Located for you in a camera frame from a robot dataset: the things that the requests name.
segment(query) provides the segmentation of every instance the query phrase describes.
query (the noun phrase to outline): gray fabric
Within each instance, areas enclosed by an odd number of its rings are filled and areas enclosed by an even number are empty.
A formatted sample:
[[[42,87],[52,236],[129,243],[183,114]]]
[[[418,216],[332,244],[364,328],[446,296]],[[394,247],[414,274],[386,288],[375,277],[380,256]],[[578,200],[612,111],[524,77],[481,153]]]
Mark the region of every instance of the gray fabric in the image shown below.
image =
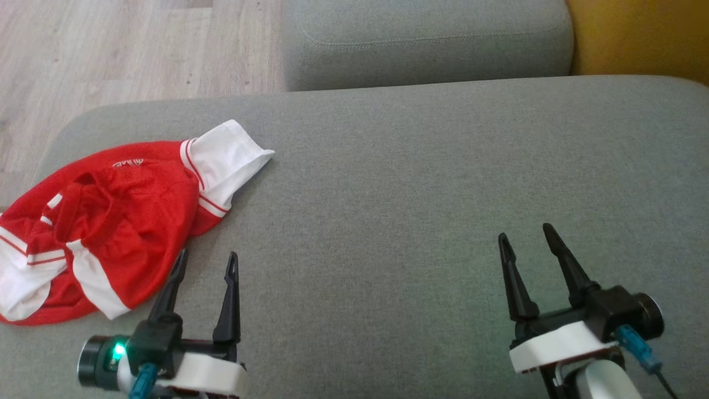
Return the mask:
[[[291,91],[567,75],[563,0],[293,0]]]
[[[273,160],[191,240],[177,310],[208,338],[240,254],[241,355],[253,398],[546,398],[515,375],[497,249],[504,231],[542,311],[567,305],[551,222],[592,278],[662,306],[653,342],[683,399],[705,398],[709,89],[665,77],[560,77],[286,93],[97,109],[41,168],[237,119]],[[92,334],[145,305],[46,327],[0,325],[0,397],[81,389]],[[628,361],[645,398],[660,385]]]

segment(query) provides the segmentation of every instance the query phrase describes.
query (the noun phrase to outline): seam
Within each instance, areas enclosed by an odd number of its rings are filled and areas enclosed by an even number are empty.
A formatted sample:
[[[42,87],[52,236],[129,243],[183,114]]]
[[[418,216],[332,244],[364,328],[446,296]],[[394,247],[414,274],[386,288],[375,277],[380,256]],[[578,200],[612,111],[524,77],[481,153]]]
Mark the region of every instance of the seam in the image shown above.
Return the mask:
[[[214,202],[210,201],[209,198],[205,197],[204,195],[200,194],[199,197],[205,201],[207,201],[211,206],[215,207],[216,209],[219,209],[220,211],[226,213],[229,212],[228,210],[220,207],[219,205],[215,204]]]
[[[194,169],[194,174],[197,175],[197,179],[199,179],[199,186],[201,187],[202,190],[207,190],[207,187],[204,185],[204,181],[202,180],[202,175],[199,174],[199,170],[197,167],[194,165],[192,162],[192,158],[189,156],[189,151],[192,148],[192,143],[196,140],[196,138],[193,138],[187,143],[184,147],[184,155],[187,157],[187,162],[189,162],[189,165]]]
[[[204,209],[205,212],[209,213],[212,216],[218,217],[219,219],[222,219],[224,216],[226,216],[226,212],[222,212],[219,209],[216,209],[212,204],[207,202],[202,197],[199,197],[199,208]]]
[[[45,251],[39,253],[32,253],[27,255],[27,263],[39,263],[47,259],[53,258],[64,258],[65,252],[63,249],[55,249],[54,251]]]
[[[64,257],[64,256],[58,256],[57,258],[47,259],[46,261],[27,262],[27,266],[41,265],[41,264],[44,264],[44,263],[61,261],[62,259],[65,259],[65,257]]]
[[[555,31],[558,31],[562,28],[563,25],[564,25],[564,23],[561,22],[561,23],[559,23],[559,25],[555,26],[554,28],[545,29],[543,31],[526,31],[526,32],[516,32],[516,33],[485,33],[485,34],[478,34],[478,35],[443,35],[443,36],[430,36],[430,37],[422,37],[422,38],[372,40],[372,41],[353,42],[353,43],[331,43],[331,42],[325,42],[325,41],[315,39],[313,36],[311,36],[307,32],[305,32],[305,29],[303,29],[303,26],[301,25],[300,18],[298,18],[298,20],[296,21],[296,27],[297,27],[298,31],[300,31],[301,35],[305,39],[307,39],[309,42],[311,42],[311,44],[318,46],[318,47],[323,47],[323,48],[340,47],[342,49],[388,47],[388,46],[410,45],[410,44],[418,44],[418,43],[443,43],[443,42],[448,42],[448,41],[474,40],[474,39],[478,39],[478,38],[490,38],[490,37],[500,37],[500,36],[538,35],[538,34],[553,33]]]
[[[22,253],[25,257],[27,256],[27,253],[26,253],[25,251],[23,251],[23,250],[22,250],[20,247],[18,247],[17,245],[11,243],[10,240],[6,239],[5,237],[0,236],[0,240],[5,241],[6,244],[8,244],[8,245],[11,246],[12,248],[16,249],[17,252]]]

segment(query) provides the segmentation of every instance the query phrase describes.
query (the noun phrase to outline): blue connector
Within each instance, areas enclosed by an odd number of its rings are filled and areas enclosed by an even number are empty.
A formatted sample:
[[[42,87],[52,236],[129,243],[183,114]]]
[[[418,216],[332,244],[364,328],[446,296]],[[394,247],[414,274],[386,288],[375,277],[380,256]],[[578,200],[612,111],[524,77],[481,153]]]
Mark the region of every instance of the blue connector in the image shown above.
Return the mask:
[[[128,399],[148,399],[155,381],[157,381],[157,366],[152,363],[143,364]]]
[[[640,366],[648,373],[655,374],[662,367],[662,362],[652,354],[652,348],[628,324],[615,330],[615,338],[620,345],[629,351],[640,362]]]

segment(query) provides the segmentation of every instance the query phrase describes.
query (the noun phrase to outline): green led light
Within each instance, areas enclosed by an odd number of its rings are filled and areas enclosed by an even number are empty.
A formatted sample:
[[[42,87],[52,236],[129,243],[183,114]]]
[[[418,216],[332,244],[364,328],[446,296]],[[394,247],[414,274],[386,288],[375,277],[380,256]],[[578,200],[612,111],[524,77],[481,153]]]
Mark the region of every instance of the green led light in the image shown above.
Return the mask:
[[[116,344],[113,347],[113,358],[118,360],[120,359],[123,355],[125,355],[125,346],[122,344]]]

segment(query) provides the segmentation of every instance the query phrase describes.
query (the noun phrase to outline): wooden floor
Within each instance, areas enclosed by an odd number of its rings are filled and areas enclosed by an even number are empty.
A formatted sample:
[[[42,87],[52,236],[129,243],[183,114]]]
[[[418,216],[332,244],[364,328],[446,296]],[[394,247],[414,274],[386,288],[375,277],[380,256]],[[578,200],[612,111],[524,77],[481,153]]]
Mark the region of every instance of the wooden floor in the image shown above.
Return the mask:
[[[284,90],[282,0],[0,0],[0,207],[98,106]]]

